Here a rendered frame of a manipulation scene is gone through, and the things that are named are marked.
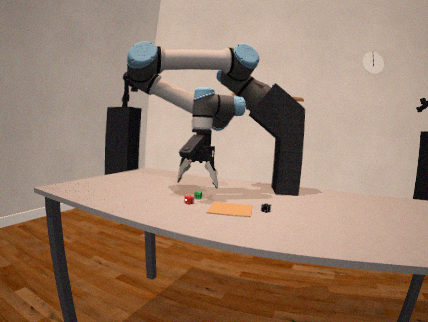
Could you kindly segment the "tan mat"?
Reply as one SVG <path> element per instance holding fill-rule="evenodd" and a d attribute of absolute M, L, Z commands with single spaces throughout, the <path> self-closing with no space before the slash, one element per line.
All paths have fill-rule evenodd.
<path fill-rule="evenodd" d="M 229 215 L 229 216 L 240 216 L 240 217 L 251 217 L 253 205 L 243 204 L 231 204 L 231 203 L 220 203 L 213 202 L 211 207 L 206 213 Z"/>

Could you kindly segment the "red die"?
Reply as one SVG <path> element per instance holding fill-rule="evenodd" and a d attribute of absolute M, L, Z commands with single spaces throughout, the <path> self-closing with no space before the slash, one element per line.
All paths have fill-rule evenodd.
<path fill-rule="evenodd" d="M 194 204 L 194 197 L 192 197 L 192 196 L 185 196 L 184 203 L 188 204 L 188 205 Z"/>

